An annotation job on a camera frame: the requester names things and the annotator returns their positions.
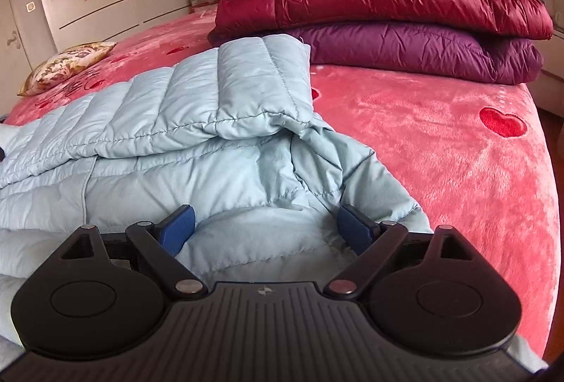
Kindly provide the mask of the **light blue puffer jacket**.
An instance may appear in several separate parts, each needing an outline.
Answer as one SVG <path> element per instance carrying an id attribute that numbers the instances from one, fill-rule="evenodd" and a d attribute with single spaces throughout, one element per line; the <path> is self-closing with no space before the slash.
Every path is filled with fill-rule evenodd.
<path id="1" fill-rule="evenodd" d="M 19 127 L 1 160 L 5 381 L 552 381 L 520 301 L 244 38 Z"/>

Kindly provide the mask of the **pink heart-pattern bed blanket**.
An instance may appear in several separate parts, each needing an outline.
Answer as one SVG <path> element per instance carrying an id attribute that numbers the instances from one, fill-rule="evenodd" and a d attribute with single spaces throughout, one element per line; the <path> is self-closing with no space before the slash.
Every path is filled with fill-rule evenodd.
<path id="1" fill-rule="evenodd" d="M 314 65 L 277 33 L 211 45 L 215 12 L 135 34 L 70 97 L 12 110 L 1 164 L 1 362 L 15 293 L 79 226 L 121 233 L 183 204 L 178 261 L 205 284 L 325 285 L 355 255 L 338 208 L 454 226 L 518 295 L 518 348 L 546 347 L 561 264 L 556 182 L 525 85 Z"/>

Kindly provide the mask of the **purple puffer jacket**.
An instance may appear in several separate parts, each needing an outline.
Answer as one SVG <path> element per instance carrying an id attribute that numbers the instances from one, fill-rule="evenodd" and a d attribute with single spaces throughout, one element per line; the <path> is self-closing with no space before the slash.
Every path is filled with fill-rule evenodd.
<path id="1" fill-rule="evenodd" d="M 430 24 L 336 23 L 285 33 L 311 47 L 310 62 L 411 72 L 485 84 L 529 83 L 544 60 L 525 38 L 474 34 Z"/>

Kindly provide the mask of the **floral gold pillow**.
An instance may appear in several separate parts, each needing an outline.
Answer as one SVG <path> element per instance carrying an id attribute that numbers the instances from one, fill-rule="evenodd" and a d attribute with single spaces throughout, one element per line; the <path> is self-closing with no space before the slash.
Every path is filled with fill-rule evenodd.
<path id="1" fill-rule="evenodd" d="M 116 42 L 84 43 L 64 49 L 38 65 L 25 79 L 18 96 L 40 95 L 104 59 Z"/>

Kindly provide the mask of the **white room door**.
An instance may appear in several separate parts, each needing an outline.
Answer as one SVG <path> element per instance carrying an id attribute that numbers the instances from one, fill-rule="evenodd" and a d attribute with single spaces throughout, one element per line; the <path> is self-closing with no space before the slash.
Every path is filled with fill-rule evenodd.
<path id="1" fill-rule="evenodd" d="M 30 63 L 23 48 L 11 0 L 1 0 L 1 77 L 17 82 L 26 76 Z"/>

